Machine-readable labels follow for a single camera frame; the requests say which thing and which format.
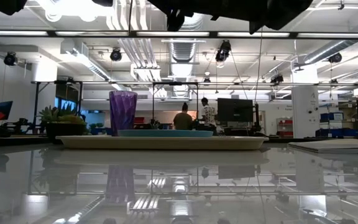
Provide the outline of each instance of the purple cup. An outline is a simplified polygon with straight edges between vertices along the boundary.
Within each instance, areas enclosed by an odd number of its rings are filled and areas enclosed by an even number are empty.
[[[112,135],[118,130],[134,129],[137,93],[132,91],[111,91],[110,122]]]

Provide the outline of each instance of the blue plate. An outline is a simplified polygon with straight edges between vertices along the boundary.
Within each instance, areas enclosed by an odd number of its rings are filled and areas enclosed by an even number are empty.
[[[209,138],[212,131],[186,131],[186,130],[120,130],[120,137],[186,137],[186,138]]]

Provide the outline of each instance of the glossy table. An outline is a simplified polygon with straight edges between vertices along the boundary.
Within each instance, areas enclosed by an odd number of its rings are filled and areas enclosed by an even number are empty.
[[[357,155],[262,148],[0,147],[0,223],[358,223]]]

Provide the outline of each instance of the person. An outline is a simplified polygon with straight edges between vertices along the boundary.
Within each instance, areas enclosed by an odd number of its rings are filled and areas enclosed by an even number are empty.
[[[173,125],[175,125],[176,130],[191,130],[191,124],[193,119],[187,113],[189,107],[187,103],[183,103],[181,107],[181,112],[178,113],[173,119]]]
[[[203,104],[203,109],[201,110],[202,119],[201,121],[204,121],[205,124],[211,124],[216,127],[215,117],[216,117],[216,110],[212,106],[208,104],[208,99],[203,98],[201,100],[201,103]]]

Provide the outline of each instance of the succulent plant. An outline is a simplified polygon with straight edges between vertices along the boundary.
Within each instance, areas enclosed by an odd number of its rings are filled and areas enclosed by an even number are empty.
[[[45,107],[44,110],[41,110],[38,114],[38,117],[41,117],[42,122],[51,123],[56,122],[58,118],[59,110],[57,108]]]
[[[38,117],[41,117],[41,121],[45,123],[85,124],[84,120],[82,120],[81,117],[76,116],[75,113],[76,110],[71,110],[69,105],[62,109],[49,106],[40,111]]]

